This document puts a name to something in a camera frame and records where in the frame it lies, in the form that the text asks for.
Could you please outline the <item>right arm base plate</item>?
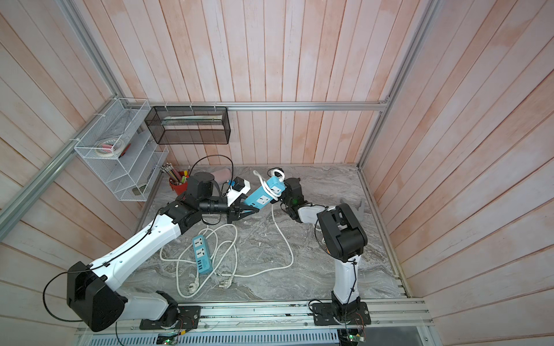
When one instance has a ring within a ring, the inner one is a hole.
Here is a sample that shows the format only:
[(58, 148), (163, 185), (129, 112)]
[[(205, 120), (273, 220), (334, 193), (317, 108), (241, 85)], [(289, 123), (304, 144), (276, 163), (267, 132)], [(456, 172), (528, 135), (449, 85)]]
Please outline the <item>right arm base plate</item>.
[(316, 326), (339, 326), (357, 324), (366, 326), (372, 324), (369, 309), (365, 302), (355, 301), (346, 308), (335, 302), (323, 303), (310, 301), (309, 310), (312, 312)]

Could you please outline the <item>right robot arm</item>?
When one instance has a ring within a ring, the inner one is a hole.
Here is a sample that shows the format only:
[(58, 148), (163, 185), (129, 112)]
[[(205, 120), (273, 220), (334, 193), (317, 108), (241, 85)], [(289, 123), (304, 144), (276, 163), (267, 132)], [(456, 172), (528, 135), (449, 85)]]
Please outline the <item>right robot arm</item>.
[(279, 200), (285, 212), (296, 222), (313, 225), (323, 236), (324, 252), (335, 260), (333, 305), (341, 312), (355, 309), (360, 302), (359, 263), (368, 242), (359, 219), (346, 203), (330, 207), (307, 202), (299, 178), (287, 178), (284, 184)]

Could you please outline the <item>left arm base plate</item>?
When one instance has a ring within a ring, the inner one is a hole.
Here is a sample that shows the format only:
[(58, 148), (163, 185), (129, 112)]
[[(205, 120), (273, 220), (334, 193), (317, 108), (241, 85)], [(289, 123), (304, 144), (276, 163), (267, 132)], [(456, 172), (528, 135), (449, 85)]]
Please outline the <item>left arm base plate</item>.
[(192, 330), (198, 327), (201, 315), (200, 306), (170, 306), (163, 316), (156, 321), (141, 320), (140, 330)]

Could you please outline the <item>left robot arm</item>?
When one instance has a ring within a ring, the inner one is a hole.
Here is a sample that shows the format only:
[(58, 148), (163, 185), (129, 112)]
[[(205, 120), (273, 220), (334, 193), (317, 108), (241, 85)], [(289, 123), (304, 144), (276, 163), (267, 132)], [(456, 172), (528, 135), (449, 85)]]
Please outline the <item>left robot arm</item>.
[(265, 188), (250, 190), (240, 177), (223, 195), (213, 195), (213, 174), (198, 172), (188, 178), (187, 190), (157, 212), (154, 220), (107, 255), (68, 271), (67, 304), (92, 331), (100, 332), (123, 320), (149, 320), (163, 329), (177, 324), (177, 301), (164, 291), (154, 294), (120, 294), (118, 289), (132, 272), (164, 245), (177, 239), (206, 214), (222, 214), (229, 223), (257, 213)]

